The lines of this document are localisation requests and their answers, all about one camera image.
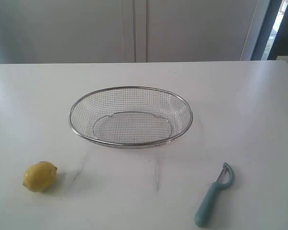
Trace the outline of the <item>window with dark frame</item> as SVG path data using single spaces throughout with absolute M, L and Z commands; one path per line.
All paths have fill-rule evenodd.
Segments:
M 251 60 L 276 60 L 288 56 L 288 3 L 278 29 L 274 29 L 281 0 L 270 0 L 257 37 Z

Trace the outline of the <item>light blue vegetable peeler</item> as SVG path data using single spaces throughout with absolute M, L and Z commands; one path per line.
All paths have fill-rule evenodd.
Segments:
M 226 183 L 221 183 L 221 177 L 225 172 L 228 172 L 229 179 Z M 235 174 L 232 167 L 226 162 L 223 163 L 223 169 L 220 175 L 217 180 L 210 185 L 197 212 L 195 213 L 194 223 L 196 226 L 204 227 L 208 223 L 218 194 L 220 191 L 228 189 L 233 184 L 234 177 Z

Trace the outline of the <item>white cabinet doors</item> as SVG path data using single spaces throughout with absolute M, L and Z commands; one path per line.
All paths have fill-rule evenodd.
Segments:
M 250 60 L 267 0 L 0 0 L 0 64 Z

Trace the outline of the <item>yellow lemon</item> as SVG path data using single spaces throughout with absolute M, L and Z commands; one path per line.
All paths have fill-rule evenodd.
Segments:
M 57 178 L 57 167 L 40 161 L 28 167 L 23 175 L 23 186 L 31 192 L 42 192 L 51 187 Z

